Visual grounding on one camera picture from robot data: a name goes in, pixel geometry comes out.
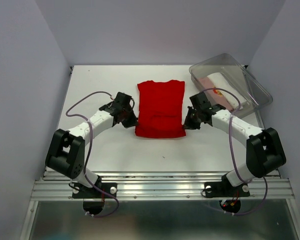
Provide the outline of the red t-shirt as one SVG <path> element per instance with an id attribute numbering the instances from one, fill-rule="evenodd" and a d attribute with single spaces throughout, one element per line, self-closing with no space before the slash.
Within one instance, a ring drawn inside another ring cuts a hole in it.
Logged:
<path id="1" fill-rule="evenodd" d="M 185 82 L 148 80 L 137 84 L 138 125 L 135 135 L 149 139 L 175 139 L 186 136 L 182 125 Z"/>

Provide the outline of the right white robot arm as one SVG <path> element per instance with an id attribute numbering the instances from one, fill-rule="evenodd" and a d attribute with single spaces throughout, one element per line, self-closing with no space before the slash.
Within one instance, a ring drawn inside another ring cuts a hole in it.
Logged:
<path id="1" fill-rule="evenodd" d="M 286 155 L 278 132 L 270 127 L 263 129 L 236 117 L 220 104 L 212 105 L 204 92 L 190 97 L 192 106 L 183 124 L 185 130 L 199 130 L 208 124 L 228 134 L 233 170 L 225 174 L 220 182 L 221 192 L 232 195 L 238 186 L 254 178 L 265 177 L 286 164 Z M 232 140 L 236 139 L 246 149 L 245 163 L 238 166 L 235 161 Z"/>

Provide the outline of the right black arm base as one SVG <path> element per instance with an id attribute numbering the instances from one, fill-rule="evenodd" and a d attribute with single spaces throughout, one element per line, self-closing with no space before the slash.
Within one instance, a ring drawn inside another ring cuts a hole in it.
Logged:
<path id="1" fill-rule="evenodd" d="M 249 197 L 249 187 L 245 183 L 238 186 L 232 186 L 226 175 L 219 181 L 208 181 L 203 185 L 201 195 L 205 198 L 232 198 L 232 197 Z"/>

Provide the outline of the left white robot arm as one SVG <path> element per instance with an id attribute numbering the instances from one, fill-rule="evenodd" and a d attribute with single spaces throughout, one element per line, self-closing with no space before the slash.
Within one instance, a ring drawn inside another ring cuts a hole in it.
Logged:
<path id="1" fill-rule="evenodd" d="M 82 118 L 83 122 L 67 130 L 56 130 L 45 159 L 46 167 L 83 185 L 85 193 L 90 197 L 98 196 L 102 186 L 101 177 L 87 168 L 94 138 L 117 124 L 131 128 L 138 123 L 133 110 L 135 101 L 123 92 L 118 92 L 111 102 L 101 106 L 89 118 L 79 113 L 70 113 L 79 103 L 95 94 L 111 95 L 105 91 L 96 91 L 70 107 L 65 115 Z"/>

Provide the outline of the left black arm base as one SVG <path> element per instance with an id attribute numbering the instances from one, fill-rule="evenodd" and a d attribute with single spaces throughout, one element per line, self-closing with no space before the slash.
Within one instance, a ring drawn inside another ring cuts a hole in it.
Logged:
<path id="1" fill-rule="evenodd" d="M 96 190 L 94 187 L 89 188 L 78 182 L 70 182 L 68 186 L 72 189 L 73 199 L 113 199 L 117 197 L 118 184 L 116 182 L 102 182 L 101 187 L 99 187 L 103 192 L 108 195 Z"/>

